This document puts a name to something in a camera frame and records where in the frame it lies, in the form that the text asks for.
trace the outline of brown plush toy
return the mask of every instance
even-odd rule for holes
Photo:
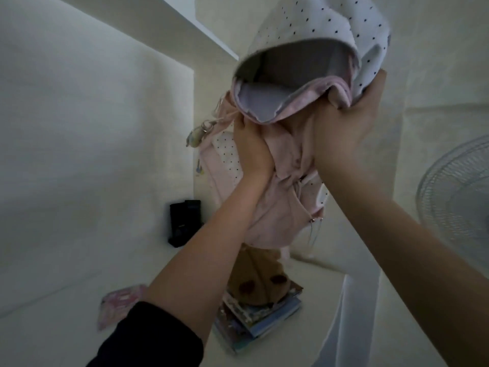
[[[248,305],[279,302],[290,290],[290,279],[279,258],[279,250],[262,250],[243,244],[229,277],[229,293]]]

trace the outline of pink garment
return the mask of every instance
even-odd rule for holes
[[[212,139],[241,115],[231,93],[227,92],[217,108],[217,124],[200,145],[200,164],[208,175],[218,205],[229,197],[234,185]],[[310,107],[293,111],[279,122],[263,125],[262,134],[275,161],[275,173],[257,205],[245,243],[259,248],[284,247],[292,243],[311,219],[323,214],[321,202],[317,201],[324,186],[314,166]]]

